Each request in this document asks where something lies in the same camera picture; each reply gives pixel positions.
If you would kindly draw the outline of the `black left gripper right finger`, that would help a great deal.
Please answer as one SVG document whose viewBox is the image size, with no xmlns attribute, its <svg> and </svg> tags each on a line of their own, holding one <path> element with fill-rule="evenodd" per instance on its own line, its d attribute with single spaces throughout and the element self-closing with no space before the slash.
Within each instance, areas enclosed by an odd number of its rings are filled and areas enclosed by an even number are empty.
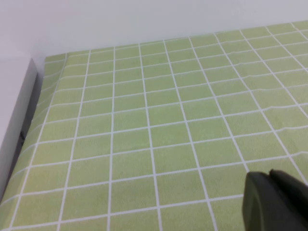
<svg viewBox="0 0 308 231">
<path fill-rule="evenodd" d="M 272 169 L 269 176 L 297 209 L 308 208 L 308 186 L 282 170 Z"/>
</svg>

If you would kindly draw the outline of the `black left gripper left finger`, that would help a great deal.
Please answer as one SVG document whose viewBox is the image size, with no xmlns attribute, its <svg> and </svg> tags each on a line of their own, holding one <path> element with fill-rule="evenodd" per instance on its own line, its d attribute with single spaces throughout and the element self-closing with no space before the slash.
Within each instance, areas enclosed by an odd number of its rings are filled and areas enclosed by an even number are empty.
<svg viewBox="0 0 308 231">
<path fill-rule="evenodd" d="M 308 209 L 297 209 L 263 172 L 248 172 L 242 205 L 246 231 L 306 231 Z"/>
</svg>

